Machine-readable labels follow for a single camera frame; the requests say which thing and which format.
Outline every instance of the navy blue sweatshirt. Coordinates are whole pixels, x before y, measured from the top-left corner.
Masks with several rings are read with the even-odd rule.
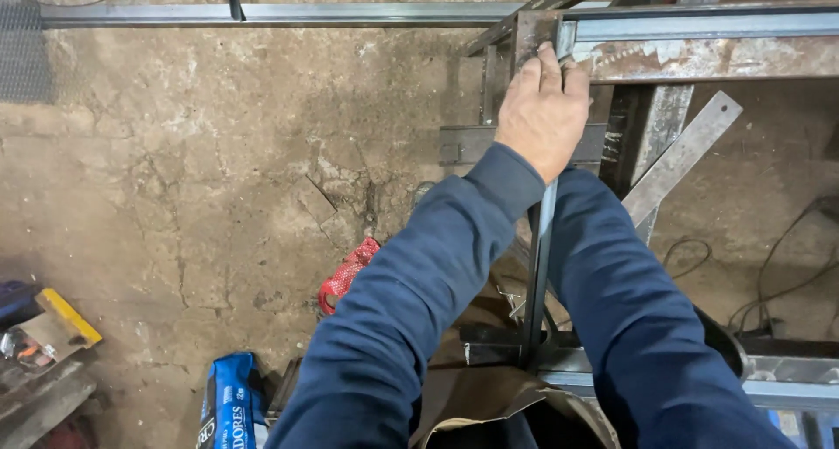
[[[544,182],[494,144],[420,201],[312,336],[267,449],[404,449],[427,362],[487,281]],[[794,447],[748,400],[617,197],[592,174],[559,177],[549,279],[592,363],[624,446]]]

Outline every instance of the perforated metal sheet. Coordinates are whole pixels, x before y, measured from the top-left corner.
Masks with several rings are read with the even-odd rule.
[[[37,0],[0,0],[0,101],[52,103],[53,71]]]

